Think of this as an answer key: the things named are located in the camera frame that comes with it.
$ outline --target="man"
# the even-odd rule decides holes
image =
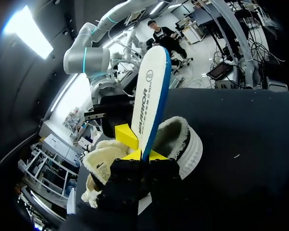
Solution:
[[[184,58],[184,61],[187,61],[186,51],[180,46],[179,42],[174,39],[176,33],[168,27],[159,27],[154,20],[150,20],[148,26],[154,30],[153,37],[156,41],[155,45],[166,48],[170,56],[171,51],[175,51]],[[172,65],[178,66],[181,64],[181,61],[172,60],[171,63]]]

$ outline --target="white insole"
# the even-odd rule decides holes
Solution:
[[[146,160],[164,111],[171,77],[171,60],[161,46],[151,48],[140,65],[131,129]]]

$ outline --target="shoe sole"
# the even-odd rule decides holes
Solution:
[[[190,126],[188,126],[188,128],[190,131],[190,141],[185,152],[177,161],[178,165],[180,166],[179,174],[181,179],[186,178],[196,168],[201,159],[203,150],[200,137]],[[152,197],[149,193],[146,197],[139,201],[138,215],[141,214],[151,203]]]

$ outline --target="shoe logo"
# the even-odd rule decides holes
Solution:
[[[103,163],[97,165],[97,166],[96,166],[96,169],[98,169],[100,166],[102,166]]]
[[[153,71],[149,70],[146,75],[145,75],[145,79],[147,82],[151,82],[151,80],[153,79]]]

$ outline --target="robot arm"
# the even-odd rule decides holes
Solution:
[[[128,0],[108,11],[97,26],[85,23],[72,47],[64,55],[64,71],[67,74],[86,73],[91,82],[96,75],[107,71],[110,52],[105,48],[93,48],[111,28],[133,12],[142,10],[158,0]]]
[[[116,82],[107,77],[107,69],[110,62],[110,52],[106,48],[94,48],[92,42],[99,42],[111,28],[127,17],[129,14],[141,11],[142,9],[156,3],[158,0],[127,0],[118,4],[108,11],[95,26],[85,23],[80,29],[73,45],[68,49],[63,58],[64,71],[67,74],[85,73],[91,86],[93,105],[99,104],[101,99],[100,90],[112,88],[114,92],[120,88]],[[136,44],[139,42],[135,34],[131,33],[129,39]],[[125,54],[120,57],[121,61],[126,62],[131,57],[131,44],[127,45],[130,49],[125,49]]]

